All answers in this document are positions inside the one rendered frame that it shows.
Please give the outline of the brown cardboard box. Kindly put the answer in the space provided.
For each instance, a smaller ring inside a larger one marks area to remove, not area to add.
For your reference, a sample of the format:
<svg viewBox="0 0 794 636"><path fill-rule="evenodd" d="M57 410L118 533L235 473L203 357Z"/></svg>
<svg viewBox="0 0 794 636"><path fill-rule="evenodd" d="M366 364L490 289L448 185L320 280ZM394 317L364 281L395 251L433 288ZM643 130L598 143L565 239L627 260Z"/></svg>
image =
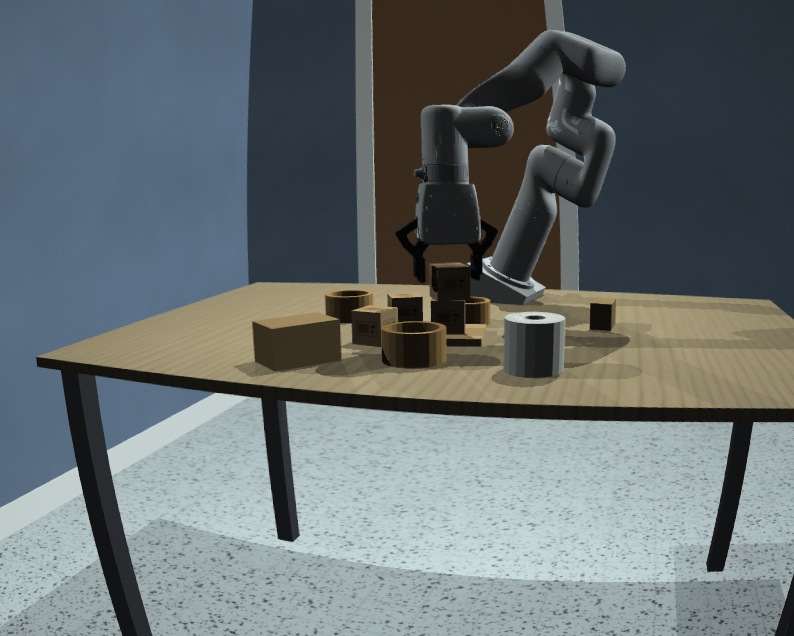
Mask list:
<svg viewBox="0 0 794 636"><path fill-rule="evenodd" d="M423 321L423 297L417 292L387 294L388 307L398 307L398 322Z"/></svg>
<svg viewBox="0 0 794 636"><path fill-rule="evenodd" d="M365 306L351 311L352 344L382 347L381 327L398 322L398 307Z"/></svg>
<svg viewBox="0 0 794 636"><path fill-rule="evenodd" d="M430 297L440 301L470 300L470 266L429 264Z"/></svg>
<svg viewBox="0 0 794 636"><path fill-rule="evenodd" d="M447 334L465 334L465 300L438 302L432 298L431 322L445 325Z"/></svg>

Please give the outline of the brown rectangular block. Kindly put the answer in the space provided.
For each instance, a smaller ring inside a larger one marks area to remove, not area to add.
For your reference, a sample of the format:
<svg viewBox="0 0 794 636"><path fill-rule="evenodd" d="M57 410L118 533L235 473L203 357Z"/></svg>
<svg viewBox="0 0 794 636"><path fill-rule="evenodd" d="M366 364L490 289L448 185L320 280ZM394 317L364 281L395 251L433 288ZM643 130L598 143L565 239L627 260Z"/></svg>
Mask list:
<svg viewBox="0 0 794 636"><path fill-rule="evenodd" d="M315 312L252 326L255 362L274 372L342 361L340 319Z"/></svg>

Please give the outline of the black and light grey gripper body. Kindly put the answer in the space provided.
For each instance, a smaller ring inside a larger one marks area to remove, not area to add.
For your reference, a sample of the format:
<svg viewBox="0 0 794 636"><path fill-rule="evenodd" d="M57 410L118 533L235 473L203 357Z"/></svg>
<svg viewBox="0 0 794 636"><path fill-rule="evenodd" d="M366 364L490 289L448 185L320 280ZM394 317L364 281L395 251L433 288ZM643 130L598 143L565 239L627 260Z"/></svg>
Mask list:
<svg viewBox="0 0 794 636"><path fill-rule="evenodd" d="M480 240L481 224L474 184L469 184L469 181L423 181L419 184L418 194L417 240L429 245L473 244Z"/></svg>

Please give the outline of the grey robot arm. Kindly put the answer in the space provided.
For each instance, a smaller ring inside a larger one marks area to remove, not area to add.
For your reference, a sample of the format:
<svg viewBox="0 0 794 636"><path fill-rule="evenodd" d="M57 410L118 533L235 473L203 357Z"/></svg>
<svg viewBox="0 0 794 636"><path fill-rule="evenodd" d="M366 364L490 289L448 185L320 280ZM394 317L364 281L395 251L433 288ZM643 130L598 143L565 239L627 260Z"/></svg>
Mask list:
<svg viewBox="0 0 794 636"><path fill-rule="evenodd" d="M595 86L616 86L625 70L620 53L573 33L547 30L457 106L422 110L423 166L414 169L414 176L422 181L469 181L468 148L507 143L514 126L506 112L541 98L559 79L546 131L552 140L583 156L584 162L549 145L531 151L493 257L482 262L494 277L532 289L531 274L557 214L555 194L583 208L596 201L615 148L615 133L591 115Z"/></svg>

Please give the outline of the tan wooden ring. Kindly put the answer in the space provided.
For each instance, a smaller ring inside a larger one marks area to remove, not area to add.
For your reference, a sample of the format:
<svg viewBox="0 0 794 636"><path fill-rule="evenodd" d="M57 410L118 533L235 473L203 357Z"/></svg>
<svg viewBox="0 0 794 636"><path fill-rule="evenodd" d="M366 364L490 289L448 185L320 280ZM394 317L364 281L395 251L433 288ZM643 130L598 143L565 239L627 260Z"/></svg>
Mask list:
<svg viewBox="0 0 794 636"><path fill-rule="evenodd" d="M325 294L326 315L340 319L340 323L351 323L351 311L369 305L374 306L372 291L340 290Z"/></svg>
<svg viewBox="0 0 794 636"><path fill-rule="evenodd" d="M470 300L465 300L465 324L489 325L490 300L481 297L470 297Z"/></svg>

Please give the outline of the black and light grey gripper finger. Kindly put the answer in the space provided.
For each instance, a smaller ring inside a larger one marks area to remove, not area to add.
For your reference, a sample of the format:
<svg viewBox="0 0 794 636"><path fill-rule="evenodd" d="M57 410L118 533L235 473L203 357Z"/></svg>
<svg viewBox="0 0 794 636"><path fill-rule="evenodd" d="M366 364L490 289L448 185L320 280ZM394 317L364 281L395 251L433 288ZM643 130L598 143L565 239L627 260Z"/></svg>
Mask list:
<svg viewBox="0 0 794 636"><path fill-rule="evenodd" d="M413 256L413 269L414 269L414 277L417 277L417 281L420 283L424 283L425 279L425 258L423 258L423 253L429 246L428 244L423 243L420 239L414 246L407 238L407 234L413 231L418 227L418 217L405 226L401 227L395 232L398 240L401 242L402 246L407 249L407 251Z"/></svg>
<svg viewBox="0 0 794 636"><path fill-rule="evenodd" d="M480 274L483 272L482 256L492 245L492 242L498 233L496 228L484 222L483 220L481 220L481 229L486 231L486 237L480 242L480 244L479 242L475 244L468 244L472 250L472 254L470 255L470 273L471 278L475 280L480 280Z"/></svg>

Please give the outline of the grey cylinder with center hole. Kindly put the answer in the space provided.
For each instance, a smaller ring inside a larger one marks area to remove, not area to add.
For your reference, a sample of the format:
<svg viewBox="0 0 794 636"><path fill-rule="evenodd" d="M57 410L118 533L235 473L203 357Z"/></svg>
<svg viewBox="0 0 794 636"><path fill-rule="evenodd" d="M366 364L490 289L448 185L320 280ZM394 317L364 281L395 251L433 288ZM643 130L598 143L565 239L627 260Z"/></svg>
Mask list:
<svg viewBox="0 0 794 636"><path fill-rule="evenodd" d="M545 378L564 370L565 317L521 312L504 317L504 372Z"/></svg>

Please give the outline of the tan roll of packing tape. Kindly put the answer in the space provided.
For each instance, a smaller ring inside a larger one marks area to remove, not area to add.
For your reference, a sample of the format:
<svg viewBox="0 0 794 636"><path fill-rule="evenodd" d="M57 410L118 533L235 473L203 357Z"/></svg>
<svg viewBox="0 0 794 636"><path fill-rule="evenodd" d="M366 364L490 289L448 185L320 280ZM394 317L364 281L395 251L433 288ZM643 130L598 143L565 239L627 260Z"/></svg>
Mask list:
<svg viewBox="0 0 794 636"><path fill-rule="evenodd" d="M381 327L382 363L397 368L427 368L446 362L446 326L406 321Z"/></svg>

